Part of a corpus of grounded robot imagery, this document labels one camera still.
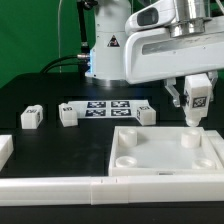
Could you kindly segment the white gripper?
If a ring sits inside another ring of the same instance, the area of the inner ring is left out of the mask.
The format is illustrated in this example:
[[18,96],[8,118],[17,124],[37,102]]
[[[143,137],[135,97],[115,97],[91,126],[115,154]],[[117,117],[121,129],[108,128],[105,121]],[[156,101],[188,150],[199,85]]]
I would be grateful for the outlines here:
[[179,107],[173,77],[208,72],[214,100],[218,71],[213,70],[224,69],[224,15],[211,17],[205,0],[157,0],[132,14],[125,31],[129,83],[165,79],[164,86]]

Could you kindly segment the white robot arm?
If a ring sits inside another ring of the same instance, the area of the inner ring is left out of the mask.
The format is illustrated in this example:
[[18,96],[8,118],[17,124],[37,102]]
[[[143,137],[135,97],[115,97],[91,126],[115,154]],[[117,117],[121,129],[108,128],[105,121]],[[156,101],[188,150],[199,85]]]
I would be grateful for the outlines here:
[[96,0],[95,45],[86,76],[101,84],[138,84],[224,69],[223,14],[209,0]]

